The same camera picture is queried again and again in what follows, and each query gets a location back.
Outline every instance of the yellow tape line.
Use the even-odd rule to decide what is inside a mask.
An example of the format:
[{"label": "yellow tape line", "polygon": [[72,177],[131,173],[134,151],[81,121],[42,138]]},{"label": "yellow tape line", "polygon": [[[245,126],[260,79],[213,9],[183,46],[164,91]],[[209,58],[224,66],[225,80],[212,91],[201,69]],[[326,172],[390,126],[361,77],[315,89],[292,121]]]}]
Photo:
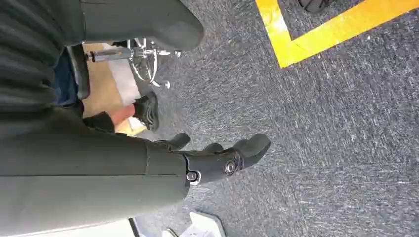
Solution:
[{"label": "yellow tape line", "polygon": [[419,0],[364,0],[295,40],[291,40],[277,0],[256,0],[256,4],[284,68],[418,8]]}]

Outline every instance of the sneaker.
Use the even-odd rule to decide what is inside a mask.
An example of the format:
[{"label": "sneaker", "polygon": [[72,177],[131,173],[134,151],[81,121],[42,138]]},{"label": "sneaker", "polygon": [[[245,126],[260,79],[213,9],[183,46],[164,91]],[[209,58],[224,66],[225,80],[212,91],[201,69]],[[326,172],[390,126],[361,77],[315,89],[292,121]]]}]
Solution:
[{"label": "sneaker", "polygon": [[159,128],[158,102],[154,92],[136,99],[134,107],[134,117],[139,119],[148,130],[156,131]]},{"label": "sneaker", "polygon": [[334,0],[298,0],[304,10],[311,13],[321,12],[328,7]]}]

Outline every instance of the prosthetic hand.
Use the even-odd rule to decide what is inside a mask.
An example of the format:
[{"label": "prosthetic hand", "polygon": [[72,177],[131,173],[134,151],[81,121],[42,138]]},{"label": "prosthetic hand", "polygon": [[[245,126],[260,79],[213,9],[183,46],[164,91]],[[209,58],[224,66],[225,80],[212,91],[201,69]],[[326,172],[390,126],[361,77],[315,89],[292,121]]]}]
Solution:
[{"label": "prosthetic hand", "polygon": [[238,141],[228,149],[224,149],[218,143],[212,143],[202,151],[177,152],[189,141],[188,135],[180,133],[172,140],[155,143],[183,156],[187,165],[186,179],[191,185],[219,180],[250,167],[262,159],[271,145],[266,135],[256,134],[249,140]]}]

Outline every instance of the metal screw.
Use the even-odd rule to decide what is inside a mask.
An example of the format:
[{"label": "metal screw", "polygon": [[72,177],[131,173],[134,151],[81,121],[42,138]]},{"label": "metal screw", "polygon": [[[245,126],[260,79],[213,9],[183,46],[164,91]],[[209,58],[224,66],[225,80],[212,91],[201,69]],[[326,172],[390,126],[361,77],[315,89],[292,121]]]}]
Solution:
[{"label": "metal screw", "polygon": [[190,182],[194,182],[197,179],[197,173],[195,172],[189,172],[186,174],[186,179]]},{"label": "metal screw", "polygon": [[224,170],[227,175],[232,175],[234,171],[236,170],[236,164],[233,161],[229,160],[225,164]]}]

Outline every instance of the blue jeans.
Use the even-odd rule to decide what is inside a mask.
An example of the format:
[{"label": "blue jeans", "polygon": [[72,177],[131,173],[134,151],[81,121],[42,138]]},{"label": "blue jeans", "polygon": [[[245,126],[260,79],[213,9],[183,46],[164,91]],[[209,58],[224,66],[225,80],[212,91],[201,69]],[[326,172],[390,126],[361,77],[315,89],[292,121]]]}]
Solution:
[{"label": "blue jeans", "polygon": [[58,106],[69,106],[78,102],[77,84],[73,74],[73,66],[67,50],[64,50],[54,68],[55,80],[52,87],[55,89]]}]

